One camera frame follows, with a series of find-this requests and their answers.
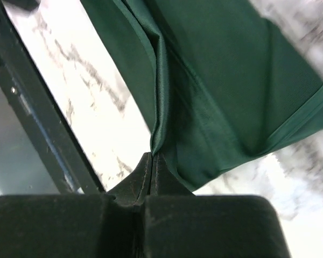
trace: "dark green towel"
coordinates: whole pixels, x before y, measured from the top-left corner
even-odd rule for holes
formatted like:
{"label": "dark green towel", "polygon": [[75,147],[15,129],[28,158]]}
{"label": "dark green towel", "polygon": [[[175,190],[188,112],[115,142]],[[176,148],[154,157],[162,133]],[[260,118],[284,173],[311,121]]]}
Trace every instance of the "dark green towel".
{"label": "dark green towel", "polygon": [[323,81],[248,1],[82,4],[190,190],[323,129]]}

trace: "white marble tabletop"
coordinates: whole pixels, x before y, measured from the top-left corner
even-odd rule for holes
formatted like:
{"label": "white marble tabletop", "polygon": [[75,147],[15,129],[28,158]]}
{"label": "white marble tabletop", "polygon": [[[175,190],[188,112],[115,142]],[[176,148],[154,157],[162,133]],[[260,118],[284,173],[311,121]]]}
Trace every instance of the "white marble tabletop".
{"label": "white marble tabletop", "polygon": [[[323,77],[323,0],[250,1]],[[84,153],[111,189],[149,151],[150,132],[81,3],[42,0],[31,14],[6,8]],[[244,164],[196,194],[264,196],[279,214],[292,256],[323,257],[323,131]]]}

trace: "black metal frame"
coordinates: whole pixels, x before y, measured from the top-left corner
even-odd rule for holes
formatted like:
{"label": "black metal frame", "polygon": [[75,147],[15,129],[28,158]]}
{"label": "black metal frame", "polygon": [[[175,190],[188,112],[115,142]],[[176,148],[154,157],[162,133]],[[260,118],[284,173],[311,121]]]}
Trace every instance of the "black metal frame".
{"label": "black metal frame", "polygon": [[0,87],[58,190],[105,192],[1,1]]}

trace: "green fabric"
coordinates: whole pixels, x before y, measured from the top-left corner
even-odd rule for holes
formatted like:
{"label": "green fabric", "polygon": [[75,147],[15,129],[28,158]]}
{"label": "green fabric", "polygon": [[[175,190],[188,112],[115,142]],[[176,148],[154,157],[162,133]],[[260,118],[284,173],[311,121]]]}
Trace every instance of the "green fabric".
{"label": "green fabric", "polygon": [[323,81],[248,1],[82,4],[190,190],[323,129]]}

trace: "glass panel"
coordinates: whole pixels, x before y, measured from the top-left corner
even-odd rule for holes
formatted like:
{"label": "glass panel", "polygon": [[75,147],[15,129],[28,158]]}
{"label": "glass panel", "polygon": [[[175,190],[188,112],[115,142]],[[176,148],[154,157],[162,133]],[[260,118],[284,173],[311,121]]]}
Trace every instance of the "glass panel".
{"label": "glass panel", "polygon": [[0,88],[0,195],[58,190]]}

